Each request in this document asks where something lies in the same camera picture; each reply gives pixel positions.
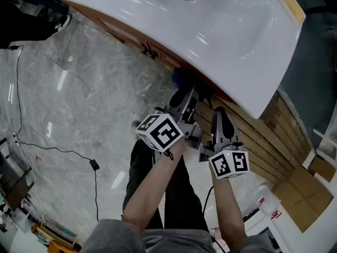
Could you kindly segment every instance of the person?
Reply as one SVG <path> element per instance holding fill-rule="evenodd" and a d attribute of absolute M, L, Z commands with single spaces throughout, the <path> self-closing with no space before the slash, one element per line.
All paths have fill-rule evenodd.
<path fill-rule="evenodd" d="M 122 220 L 100 220 L 81 252 L 215 252 L 184 163 L 186 148 L 186 139 L 179 139 L 170 147 L 173 160 L 161 154 L 153 165 L 154 151 L 138 140 L 131 153 Z M 247 237 L 229 180 L 218 180 L 210 169 L 221 236 L 231 252 L 273 252 L 264 236 Z M 164 193 L 165 228 L 158 210 Z"/>
<path fill-rule="evenodd" d="M 43 41 L 61 32 L 71 16 L 62 16 L 57 22 L 24 14 L 14 4 L 0 0 L 0 48 L 8 48 L 14 41 Z"/>

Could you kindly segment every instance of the shoe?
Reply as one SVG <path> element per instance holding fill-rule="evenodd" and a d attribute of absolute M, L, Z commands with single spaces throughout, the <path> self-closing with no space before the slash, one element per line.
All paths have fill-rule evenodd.
<path fill-rule="evenodd" d="M 71 20 L 71 16 L 67 15 L 67 16 L 62 16 L 57 22 L 55 22 L 55 31 L 49 38 L 51 38 L 52 36 L 64 30 L 64 28 L 66 28 L 67 25 L 69 24 L 70 20 Z"/>
<path fill-rule="evenodd" d="M 138 135 L 136 134 L 135 130 L 138 128 L 138 126 L 141 124 L 139 120 L 135 120 L 131 123 L 131 135 L 134 137 L 134 139 L 137 141 L 139 140 Z"/>

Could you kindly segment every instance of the floor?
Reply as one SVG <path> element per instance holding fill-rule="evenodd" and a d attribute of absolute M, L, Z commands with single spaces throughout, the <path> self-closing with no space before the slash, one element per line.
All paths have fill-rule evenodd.
<path fill-rule="evenodd" d="M 38 12 L 29 4 L 21 9 Z M 69 26 L 47 41 L 16 43 L 24 44 L 18 66 L 23 117 L 18 138 L 96 159 L 99 217 L 120 219 L 135 142 L 131 122 L 165 104 L 175 91 L 172 73 L 114 40 L 80 13 L 71 13 Z M 84 242 L 96 224 L 95 176 L 89 162 L 74 153 L 14 143 L 13 132 L 20 127 L 18 54 L 19 50 L 0 50 L 0 138 L 8 138 L 21 169 L 29 167 L 29 158 L 36 176 L 30 195 L 38 213 L 49 215 Z M 198 163 L 198 156 L 188 149 L 185 162 L 204 203 L 212 182 L 208 165 Z M 243 214 L 252 209 L 250 192 L 263 182 L 253 173 L 231 180 Z M 210 229 L 218 226 L 213 194 L 205 217 Z"/>

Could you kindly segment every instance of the hand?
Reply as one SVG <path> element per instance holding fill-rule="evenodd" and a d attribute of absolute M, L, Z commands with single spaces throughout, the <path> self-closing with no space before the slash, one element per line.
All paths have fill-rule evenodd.
<path fill-rule="evenodd" d="M 186 151 L 187 149 L 187 141 L 185 137 L 181 137 L 174 145 L 170 147 L 170 152 L 173 155 L 173 158 L 181 157 L 182 154 Z"/>

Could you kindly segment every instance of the cardboard box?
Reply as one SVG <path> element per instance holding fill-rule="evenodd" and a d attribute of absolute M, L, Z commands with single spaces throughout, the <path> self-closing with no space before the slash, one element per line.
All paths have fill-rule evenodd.
<path fill-rule="evenodd" d="M 328 182 L 331 182 L 336 173 L 336 169 L 330 163 L 318 156 L 316 156 L 311 162 L 309 170 L 318 173 Z"/>
<path fill-rule="evenodd" d="M 303 167 L 295 169 L 287 181 L 279 183 L 272 191 L 302 232 L 317 220 L 333 199 L 331 193 Z"/>

